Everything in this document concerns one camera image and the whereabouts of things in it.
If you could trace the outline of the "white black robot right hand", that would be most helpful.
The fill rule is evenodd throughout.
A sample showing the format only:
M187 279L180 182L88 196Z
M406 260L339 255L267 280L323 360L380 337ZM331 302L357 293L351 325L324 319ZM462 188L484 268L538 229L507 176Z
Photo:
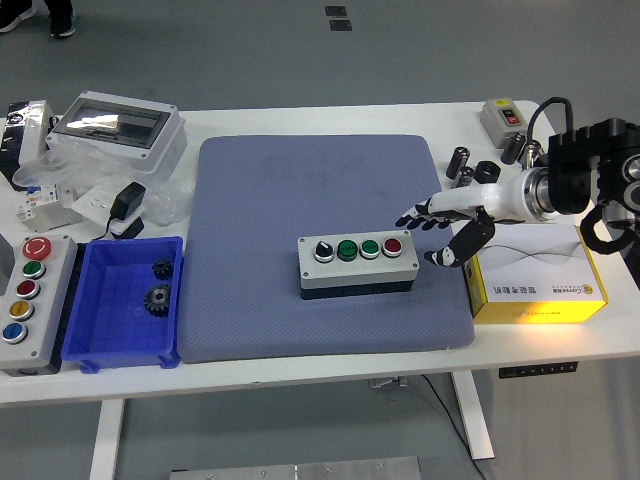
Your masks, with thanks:
M458 267L493 238L497 223L519 223L533 218L524 200L524 179L523 175L519 175L508 182L441 191L404 212L395 226L430 230L461 222L463 226L448 245L424 254L424 258L435 265Z

